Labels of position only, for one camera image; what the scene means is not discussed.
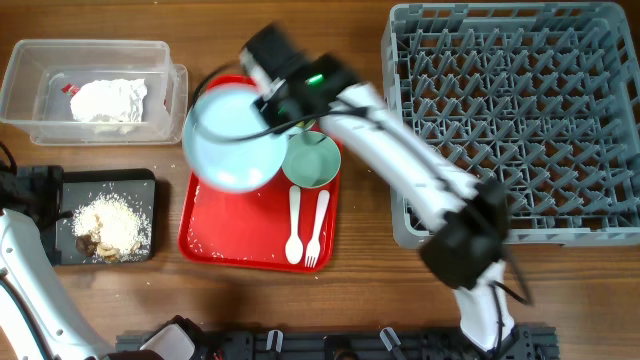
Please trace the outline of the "food scraps and rice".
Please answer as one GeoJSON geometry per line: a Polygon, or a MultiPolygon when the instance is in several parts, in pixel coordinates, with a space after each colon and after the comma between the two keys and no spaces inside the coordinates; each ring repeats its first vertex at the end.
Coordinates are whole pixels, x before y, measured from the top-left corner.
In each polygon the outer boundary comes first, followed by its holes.
{"type": "Polygon", "coordinates": [[[107,263],[139,261],[150,254],[149,217],[117,194],[101,193],[75,210],[72,233],[81,254],[107,263]]]}

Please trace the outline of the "light green bowl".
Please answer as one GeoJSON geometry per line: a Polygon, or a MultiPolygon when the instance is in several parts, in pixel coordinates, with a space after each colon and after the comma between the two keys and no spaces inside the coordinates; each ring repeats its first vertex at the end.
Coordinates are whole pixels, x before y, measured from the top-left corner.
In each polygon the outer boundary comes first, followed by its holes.
{"type": "Polygon", "coordinates": [[[305,131],[289,139],[281,168],[293,184],[312,189],[329,184],[338,175],[341,164],[341,150],[331,137],[305,131]]]}

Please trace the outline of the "red snack wrapper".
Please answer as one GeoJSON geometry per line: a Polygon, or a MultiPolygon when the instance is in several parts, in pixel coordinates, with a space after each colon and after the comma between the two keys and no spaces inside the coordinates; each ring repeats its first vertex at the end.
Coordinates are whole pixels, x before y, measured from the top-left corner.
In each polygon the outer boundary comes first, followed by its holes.
{"type": "Polygon", "coordinates": [[[79,86],[73,84],[67,84],[65,87],[61,89],[64,94],[74,96],[80,90],[79,86]]]}

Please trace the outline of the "white napkin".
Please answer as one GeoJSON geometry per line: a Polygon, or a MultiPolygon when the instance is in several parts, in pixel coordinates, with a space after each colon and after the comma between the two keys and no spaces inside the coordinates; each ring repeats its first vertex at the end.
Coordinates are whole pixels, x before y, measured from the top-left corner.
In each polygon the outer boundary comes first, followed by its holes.
{"type": "Polygon", "coordinates": [[[142,122],[147,87],[135,80],[96,80],[83,85],[71,97],[76,122],[93,125],[93,132],[127,134],[142,122]]]}

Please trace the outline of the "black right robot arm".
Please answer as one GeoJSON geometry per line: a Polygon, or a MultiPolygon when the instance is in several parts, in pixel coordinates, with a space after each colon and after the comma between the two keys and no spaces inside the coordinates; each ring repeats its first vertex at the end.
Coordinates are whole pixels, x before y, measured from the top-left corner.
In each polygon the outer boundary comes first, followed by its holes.
{"type": "Polygon", "coordinates": [[[254,55],[240,62],[255,81],[268,123],[312,118],[404,196],[430,231],[418,248],[431,273],[453,289],[460,328],[498,359],[514,320],[503,283],[511,256],[503,185],[481,181],[427,145],[391,112],[375,87],[338,58],[303,53],[254,55]]]}

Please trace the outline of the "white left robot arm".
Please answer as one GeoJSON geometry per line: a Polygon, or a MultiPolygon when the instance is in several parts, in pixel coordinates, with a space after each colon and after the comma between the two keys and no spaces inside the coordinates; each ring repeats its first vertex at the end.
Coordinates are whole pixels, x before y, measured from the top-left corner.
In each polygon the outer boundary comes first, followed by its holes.
{"type": "Polygon", "coordinates": [[[28,215],[1,209],[1,328],[19,359],[190,359],[196,344],[176,321],[136,350],[117,351],[82,316],[28,215]]]}

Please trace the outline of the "white plastic fork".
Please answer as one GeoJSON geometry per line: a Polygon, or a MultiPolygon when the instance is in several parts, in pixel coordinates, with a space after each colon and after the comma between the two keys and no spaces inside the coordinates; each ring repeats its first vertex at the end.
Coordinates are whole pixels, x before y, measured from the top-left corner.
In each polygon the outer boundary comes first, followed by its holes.
{"type": "Polygon", "coordinates": [[[321,190],[318,194],[316,212],[314,219],[313,232],[310,241],[307,244],[305,252],[305,266],[314,268],[320,254],[320,232],[322,230],[324,218],[330,200],[330,193],[327,190],[321,190]]]}

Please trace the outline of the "large light blue plate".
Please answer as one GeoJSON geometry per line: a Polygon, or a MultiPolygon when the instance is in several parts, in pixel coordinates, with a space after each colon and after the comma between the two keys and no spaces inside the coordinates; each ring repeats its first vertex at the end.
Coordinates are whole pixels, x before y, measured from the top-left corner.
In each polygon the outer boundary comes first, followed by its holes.
{"type": "Polygon", "coordinates": [[[264,186],[279,171],[288,140],[266,132],[267,125],[253,105],[258,97],[252,85],[223,84],[202,94],[189,111],[184,154],[207,185],[246,193],[264,186]]]}

